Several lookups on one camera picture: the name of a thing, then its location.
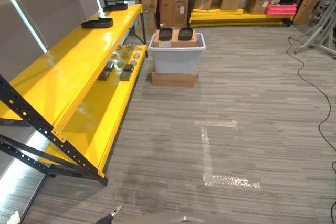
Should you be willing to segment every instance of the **gray bin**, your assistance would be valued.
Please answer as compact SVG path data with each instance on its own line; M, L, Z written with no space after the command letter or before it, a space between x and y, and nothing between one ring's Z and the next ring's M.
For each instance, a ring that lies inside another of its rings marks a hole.
M206 49L201 33L196 33L197 47L153 47L153 34L148 51L152 52L156 73L186 73L197 71L202 51Z

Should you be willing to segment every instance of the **red box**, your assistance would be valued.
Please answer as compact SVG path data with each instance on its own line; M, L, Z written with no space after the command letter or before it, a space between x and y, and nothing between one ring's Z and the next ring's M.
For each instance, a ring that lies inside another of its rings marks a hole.
M292 3L290 5L273 5L268 4L266 8L267 16L286 16L293 17L296 13L296 4Z

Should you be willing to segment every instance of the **black cable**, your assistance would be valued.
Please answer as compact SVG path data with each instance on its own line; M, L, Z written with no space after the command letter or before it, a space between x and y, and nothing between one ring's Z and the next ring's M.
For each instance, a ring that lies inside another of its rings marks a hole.
M302 75L300 74L300 71L306 66L305 65L305 63L302 61L302 60L300 60L300 59L298 59L298 58L296 58L295 56L293 56L293 55L291 55L288 51L292 48L292 43L290 42L290 39L291 39L291 37L288 37L288 42L289 42L289 44L290 44L290 47L286 50L286 54L288 54L290 57L292 57L293 59L296 59L297 61L299 61L301 64L302 64L302 66L298 69L298 76L303 80L303 81L305 81L306 83L308 83L308 84L310 84L310 85L312 85L313 87L315 87L318 91L320 91L324 96L325 96L325 98L327 99L327 102L328 102L328 105L329 105L329 111L328 111L328 115L327 115L327 117L319 124L319 132L320 132L320 134L321 134L321 136L323 137L323 139L327 142L327 144L329 144L329 146L331 147L331 148L333 148L334 149L334 151L336 151L336 148L326 139L326 137L323 135L323 133L322 133L322 131L321 131L321 125L329 118L329 116L330 116L330 112L331 112L331 104L330 104L330 101L329 101L329 98L328 98L328 96L326 95L326 93L324 93L322 90L320 90L315 84L313 84L313 83L311 83L310 81L307 81L304 77L302 77Z
M320 91L320 92L324 95L324 97L327 99L327 102L328 102L328 105L329 105L328 115L327 115L327 117L326 117L322 122L320 122L318 128L319 128L319 132L320 132L321 136L323 137L323 139L327 142L327 144L329 144L329 146L330 146L331 148L333 148L333 149L336 151L336 148L335 148L335 147L334 147L334 146L327 140L327 138L323 135L323 133L322 133L322 131L321 131L321 125L322 125L322 124L329 118L330 113L331 113L331 104L330 104L330 101L329 101L329 97L326 95L326 93L324 93L322 90L320 90L315 84L311 83L310 81L307 81L304 77L302 77L300 71L306 66L306 64L305 64L302 60L296 58L295 56L293 56L293 55L291 55L291 54L289 53L289 50L290 50L290 49L292 48L292 46L293 46L293 44L290 42L290 39L291 39L291 36L288 37L288 42L289 42L289 44L290 44L290 47L286 50L286 54L288 54L291 58L297 60L298 62L300 62L300 63L302 64L302 66L298 69L298 76L299 76L303 81L305 81L306 83L308 83L308 84L312 85L313 87L315 87L315 88L316 88L318 91ZM334 164L336 164L336 161L334 161L334 162L331 163L331 167L332 167L332 169L334 170L334 172L336 173L336 168L334 168ZM334 202L334 204L332 204L331 209L330 209L330 216L331 216L331 222L332 222L332 224L335 224L335 222L334 222L334 217L333 217L333 209L334 209L334 206L335 206L335 205L336 205L336 201Z

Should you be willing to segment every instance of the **floor tape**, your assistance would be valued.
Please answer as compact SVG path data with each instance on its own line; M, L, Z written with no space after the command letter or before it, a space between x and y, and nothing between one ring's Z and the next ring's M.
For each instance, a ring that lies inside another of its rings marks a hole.
M239 186L260 189L260 183L251 183L246 178L230 177L221 174L214 174L212 170L212 160L210 155L210 142L206 126L212 127L228 127L238 129L236 120L231 121L195 121L195 125L201 128L202 149L203 149L203 164L204 173L203 181L206 186L213 186L214 184Z

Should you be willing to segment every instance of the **yellow shelf beam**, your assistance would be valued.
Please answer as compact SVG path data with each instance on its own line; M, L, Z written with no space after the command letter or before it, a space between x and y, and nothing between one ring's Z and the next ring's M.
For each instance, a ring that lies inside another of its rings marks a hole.
M134 59L130 51L130 56L122 59L125 63L137 61L130 81L119 81L122 68L118 67L107 81L96 81L62 131L62 135L100 172L105 166L145 55L146 45L138 47L143 50L134 52L139 53L140 58ZM45 152L73 162L52 143ZM40 161L52 164L43 158Z
M20 73L11 85L54 126L54 131L61 131L141 11L138 4L107 12L114 21L110 28L78 27ZM21 119L3 103L0 118Z
M228 13L201 13L192 12L190 22L206 21L206 20L229 20L229 19L275 19L275 18L291 18L288 16L267 16L265 14L250 14L248 12L240 14Z

